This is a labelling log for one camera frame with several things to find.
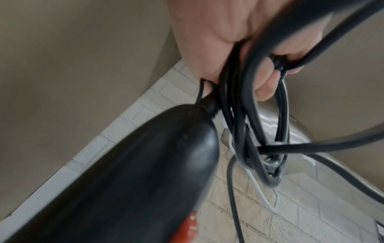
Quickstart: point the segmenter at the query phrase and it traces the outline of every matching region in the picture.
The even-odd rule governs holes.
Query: hand
[[[167,0],[172,27],[180,53],[196,79],[218,83],[220,72],[234,43],[250,38],[240,52],[244,61],[252,39],[291,0]],[[288,60],[303,57],[322,37],[328,16],[274,49]],[[273,96],[280,78],[269,58],[261,63],[254,81],[257,100]]]

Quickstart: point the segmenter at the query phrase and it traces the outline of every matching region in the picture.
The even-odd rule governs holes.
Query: power cord
[[[367,2],[363,0],[295,0],[285,8],[253,42],[244,65],[240,65],[239,53],[244,42],[237,43],[230,53],[220,74],[220,82],[213,91],[216,102],[222,109],[228,129],[234,138],[236,156],[233,156],[227,168],[228,194],[234,218],[239,243],[244,243],[240,220],[237,213],[233,191],[233,169],[237,162],[248,169],[256,171],[260,180],[267,186],[274,188],[281,182],[285,171],[288,154],[304,154],[328,166],[347,180],[351,185],[361,190],[372,199],[384,204],[384,196],[361,181],[322,152],[339,151],[364,146],[384,139],[384,123],[350,136],[331,139],[322,142],[303,144],[289,144],[289,105],[288,94],[284,82],[286,73],[313,61],[329,46],[343,37],[351,29],[366,20],[384,7],[384,0],[371,0],[366,5],[351,14],[333,31],[323,38],[304,58],[288,63],[285,57],[270,55],[273,48],[295,32],[312,22],[335,11],[350,7],[354,4]],[[278,106],[278,128],[274,142],[267,141],[258,114],[257,101],[254,100],[253,81],[257,69],[266,57],[270,56],[275,68],[281,71],[281,78],[275,92]],[[204,81],[201,81],[199,102],[202,97]],[[261,146],[256,147],[251,139],[253,134]],[[268,155],[262,160],[260,155]]]

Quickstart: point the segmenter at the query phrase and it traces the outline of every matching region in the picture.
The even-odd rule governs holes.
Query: white cord
[[[231,150],[232,154],[235,155],[236,152],[235,152],[235,149],[233,148],[232,146],[232,134],[230,133],[229,134],[229,139],[228,139],[228,147],[229,149]],[[267,200],[267,198],[265,197],[263,191],[261,190],[259,184],[257,183],[255,177],[253,176],[252,172],[250,170],[248,170],[247,168],[244,168],[243,169],[245,170],[245,172],[247,173],[250,181],[252,182],[256,192],[260,195],[260,199],[261,201],[263,202],[263,204],[269,209],[271,210],[272,212],[276,213],[277,214],[277,211],[278,211],[278,202],[280,200],[279,198],[279,195],[277,194],[276,190],[275,189],[272,189],[272,191],[275,193],[276,195],[276,202],[275,202],[275,205],[272,206],[269,201]]]

